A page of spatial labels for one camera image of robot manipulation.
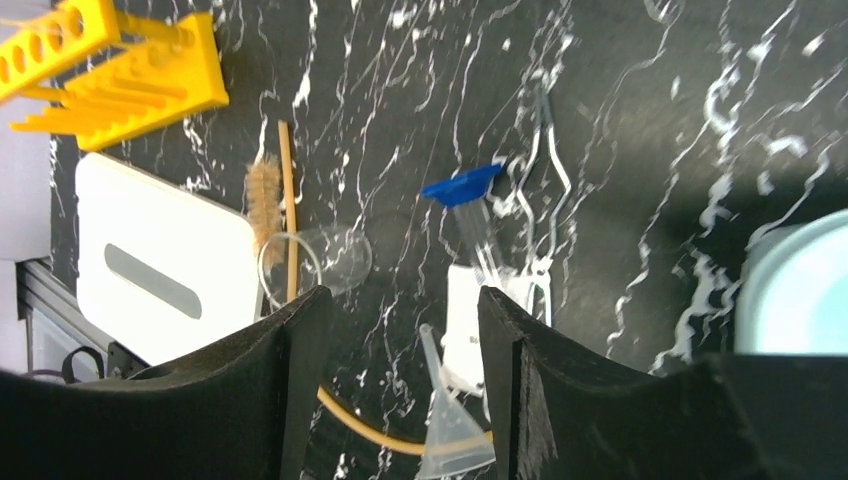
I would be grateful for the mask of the teal plastic bin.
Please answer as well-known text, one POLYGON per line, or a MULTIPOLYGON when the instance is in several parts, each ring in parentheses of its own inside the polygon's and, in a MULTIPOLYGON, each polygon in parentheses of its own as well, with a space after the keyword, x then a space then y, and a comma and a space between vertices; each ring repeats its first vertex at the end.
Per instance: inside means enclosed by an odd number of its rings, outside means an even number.
POLYGON ((734 351, 847 355, 847 211, 777 228, 750 248, 734 351))

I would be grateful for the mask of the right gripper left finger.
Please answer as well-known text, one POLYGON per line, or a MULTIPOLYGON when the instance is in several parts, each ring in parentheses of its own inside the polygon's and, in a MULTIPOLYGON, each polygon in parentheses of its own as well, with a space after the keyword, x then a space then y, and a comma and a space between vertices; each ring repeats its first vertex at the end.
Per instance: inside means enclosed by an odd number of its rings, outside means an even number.
POLYGON ((127 378, 3 373, 5 479, 296 479, 328 354, 316 287, 195 352, 127 378))

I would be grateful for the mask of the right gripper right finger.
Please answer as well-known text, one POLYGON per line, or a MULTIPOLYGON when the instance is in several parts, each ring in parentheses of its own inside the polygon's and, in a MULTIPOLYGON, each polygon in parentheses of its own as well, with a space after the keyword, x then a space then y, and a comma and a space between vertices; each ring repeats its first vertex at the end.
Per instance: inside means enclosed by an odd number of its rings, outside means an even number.
POLYGON ((501 290, 478 301, 502 479, 843 479, 843 357, 710 355, 666 377, 612 361, 501 290))

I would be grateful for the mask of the yellow test tube rack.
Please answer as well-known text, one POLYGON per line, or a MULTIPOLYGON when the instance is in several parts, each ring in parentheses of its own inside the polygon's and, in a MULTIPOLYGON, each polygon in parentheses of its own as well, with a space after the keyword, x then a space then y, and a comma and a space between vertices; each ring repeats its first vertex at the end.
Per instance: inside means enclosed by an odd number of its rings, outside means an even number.
POLYGON ((111 1, 62 1, 1 44, 1 99, 47 102, 17 132, 95 152, 228 105, 210 13, 169 25, 111 1))

